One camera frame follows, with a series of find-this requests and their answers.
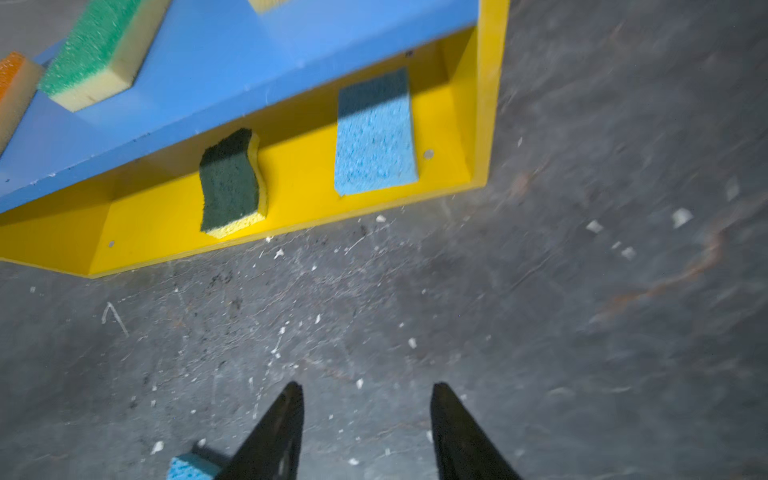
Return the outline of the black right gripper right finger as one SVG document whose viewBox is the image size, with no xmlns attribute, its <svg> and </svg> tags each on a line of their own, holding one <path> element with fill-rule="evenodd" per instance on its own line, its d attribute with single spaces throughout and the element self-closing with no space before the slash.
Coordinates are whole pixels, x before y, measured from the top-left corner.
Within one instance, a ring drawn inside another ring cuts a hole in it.
<svg viewBox="0 0 768 480">
<path fill-rule="evenodd" d="M 433 385 L 430 415 L 439 479 L 522 479 L 445 382 Z"/>
</svg>

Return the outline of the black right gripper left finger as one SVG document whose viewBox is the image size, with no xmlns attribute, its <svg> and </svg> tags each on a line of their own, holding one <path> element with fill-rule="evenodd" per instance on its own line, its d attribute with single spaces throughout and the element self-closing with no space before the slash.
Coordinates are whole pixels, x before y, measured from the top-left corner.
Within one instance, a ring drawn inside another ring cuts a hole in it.
<svg viewBox="0 0 768 480">
<path fill-rule="evenodd" d="M 303 426 L 303 389 L 291 381 L 214 479 L 296 480 Z"/>
</svg>

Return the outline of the blue sponge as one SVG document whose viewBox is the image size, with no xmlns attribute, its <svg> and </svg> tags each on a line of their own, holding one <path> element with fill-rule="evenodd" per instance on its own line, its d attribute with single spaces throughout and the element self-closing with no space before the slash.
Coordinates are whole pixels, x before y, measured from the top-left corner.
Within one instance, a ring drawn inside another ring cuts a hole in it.
<svg viewBox="0 0 768 480">
<path fill-rule="evenodd" d="M 419 179 L 405 68 L 339 91 L 334 187 L 341 196 Z"/>
<path fill-rule="evenodd" d="M 187 453 L 171 459 L 166 480 L 213 480 L 220 470 L 216 464 Z"/>
</svg>

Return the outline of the green scouring sponge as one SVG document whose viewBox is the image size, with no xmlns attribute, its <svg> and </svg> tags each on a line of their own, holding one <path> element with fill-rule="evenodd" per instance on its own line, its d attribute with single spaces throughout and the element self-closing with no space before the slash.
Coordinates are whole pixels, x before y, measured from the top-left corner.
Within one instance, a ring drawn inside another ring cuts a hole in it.
<svg viewBox="0 0 768 480">
<path fill-rule="evenodd" d="M 241 128 L 204 151 L 199 164 L 201 232 L 224 239 L 266 219 L 267 190 L 258 147 L 258 135 Z"/>
</svg>

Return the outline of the bright green sponge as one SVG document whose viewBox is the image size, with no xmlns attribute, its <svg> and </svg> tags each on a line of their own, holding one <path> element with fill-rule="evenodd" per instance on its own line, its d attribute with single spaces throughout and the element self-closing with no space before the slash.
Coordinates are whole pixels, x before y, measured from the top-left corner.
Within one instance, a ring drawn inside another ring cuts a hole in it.
<svg viewBox="0 0 768 480">
<path fill-rule="evenodd" d="M 169 0 L 89 2 L 38 90 L 77 112 L 130 89 L 169 5 Z"/>
</svg>

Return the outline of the yellow sponge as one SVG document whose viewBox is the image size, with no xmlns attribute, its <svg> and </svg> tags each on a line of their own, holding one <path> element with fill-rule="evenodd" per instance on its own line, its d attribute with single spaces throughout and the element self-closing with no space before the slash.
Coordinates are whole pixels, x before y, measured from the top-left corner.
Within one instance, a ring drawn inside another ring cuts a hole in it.
<svg viewBox="0 0 768 480">
<path fill-rule="evenodd" d="M 266 13 L 269 10 L 284 4 L 286 1 L 287 0 L 248 0 L 250 6 L 257 14 Z"/>
</svg>

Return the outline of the orange sponge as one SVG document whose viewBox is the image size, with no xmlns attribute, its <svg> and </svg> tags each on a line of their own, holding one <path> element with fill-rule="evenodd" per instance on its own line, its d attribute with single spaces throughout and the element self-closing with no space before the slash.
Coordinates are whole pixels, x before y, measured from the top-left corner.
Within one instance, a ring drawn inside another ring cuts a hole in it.
<svg viewBox="0 0 768 480">
<path fill-rule="evenodd" d="M 20 124 L 44 72 L 42 65 L 18 52 L 1 60 L 1 153 Z"/>
</svg>

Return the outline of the yellow shelf unit frame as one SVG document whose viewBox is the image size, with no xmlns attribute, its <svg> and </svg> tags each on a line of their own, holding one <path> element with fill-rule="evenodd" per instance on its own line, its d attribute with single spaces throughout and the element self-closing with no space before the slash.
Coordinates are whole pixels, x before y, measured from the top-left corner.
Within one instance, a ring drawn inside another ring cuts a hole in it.
<svg viewBox="0 0 768 480">
<path fill-rule="evenodd" d="M 509 5 L 475 1 L 477 22 L 11 210 L 5 261 L 88 278 L 132 270 L 322 223 L 479 188 L 488 179 Z M 417 182 L 339 195 L 339 91 L 408 72 Z M 256 133 L 268 215 L 215 239 L 200 231 L 204 151 Z"/>
</svg>

